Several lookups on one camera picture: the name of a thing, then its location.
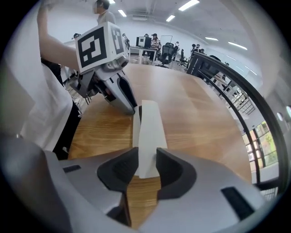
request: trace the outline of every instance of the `wood grain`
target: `wood grain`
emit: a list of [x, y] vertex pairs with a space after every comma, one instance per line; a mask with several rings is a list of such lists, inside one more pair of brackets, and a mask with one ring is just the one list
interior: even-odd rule
[[[142, 100], [159, 104], [169, 149], [223, 163], [251, 182], [250, 163], [236, 122], [204, 81], [155, 66], [128, 64], [124, 71], [139, 105]], [[96, 95], [80, 121], [69, 158], [131, 147], [132, 121], [132, 116], [121, 114], [102, 95]], [[159, 189], [159, 178], [132, 179], [127, 195], [133, 228], [153, 211]]]

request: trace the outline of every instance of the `person in striped shirt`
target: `person in striped shirt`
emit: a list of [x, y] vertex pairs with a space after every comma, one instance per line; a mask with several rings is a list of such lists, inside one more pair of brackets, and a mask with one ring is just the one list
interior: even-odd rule
[[[154, 33], [154, 34], [152, 34], [152, 36], [153, 36], [153, 39], [151, 40], [151, 48], [158, 50], [158, 47], [160, 44], [160, 40], [158, 38], [158, 35], [156, 33]], [[154, 54], [155, 54], [154, 52], [151, 52], [150, 61], [154, 60]]]

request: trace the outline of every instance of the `computer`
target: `computer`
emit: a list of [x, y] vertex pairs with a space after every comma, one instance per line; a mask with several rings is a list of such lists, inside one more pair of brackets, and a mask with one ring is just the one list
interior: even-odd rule
[[136, 38], [136, 46], [143, 48], [151, 47], [151, 38], [145, 36], [139, 36]]

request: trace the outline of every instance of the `white cube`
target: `white cube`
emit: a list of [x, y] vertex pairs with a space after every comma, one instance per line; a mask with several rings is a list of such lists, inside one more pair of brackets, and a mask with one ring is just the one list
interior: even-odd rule
[[106, 22], [85, 32], [76, 40], [80, 73], [102, 65], [125, 53], [120, 28]]

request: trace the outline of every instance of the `ceiling light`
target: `ceiling light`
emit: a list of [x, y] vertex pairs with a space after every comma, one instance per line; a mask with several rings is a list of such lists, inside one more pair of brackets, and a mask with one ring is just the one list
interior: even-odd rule
[[[238, 66], [236, 66], [237, 68], [239, 68]], [[241, 68], [239, 68], [242, 72], [244, 72], [244, 70], [242, 70]]]
[[255, 75], [257, 75], [254, 71], [250, 70], [251, 72], [253, 72]]
[[174, 15], [171, 15], [166, 21], [167, 22], [170, 22], [172, 19], [174, 19], [175, 18], [175, 16]]
[[281, 122], [283, 121], [282, 113], [277, 112], [277, 117]]
[[126, 14], [124, 13], [123, 10], [118, 10], [118, 11], [119, 11], [119, 13], [121, 13], [121, 15], [122, 15], [123, 17], [126, 17]]
[[232, 58], [231, 56], [228, 56], [228, 55], [226, 55], [226, 56], [236, 61], [236, 59]]
[[195, 4], [199, 3], [199, 1], [197, 0], [191, 0], [189, 2], [187, 2], [185, 5], [181, 6], [179, 8], [180, 11], [184, 11], [184, 10], [187, 10], [189, 7], [192, 7], [194, 6]]
[[216, 39], [216, 38], [211, 38], [211, 37], [205, 37], [205, 38], [208, 40], [218, 41], [218, 39]]
[[286, 109], [287, 109], [287, 113], [288, 113], [289, 117], [291, 117], [291, 107], [287, 106]]
[[235, 44], [235, 43], [232, 43], [232, 42], [228, 42], [228, 43], [231, 44], [231, 45], [233, 45], [233, 46], [237, 46], [237, 47], [240, 47], [240, 48], [242, 48], [244, 50], [247, 50], [247, 48], [244, 47], [244, 46], [241, 46], [241, 45], [238, 45], [238, 44]]

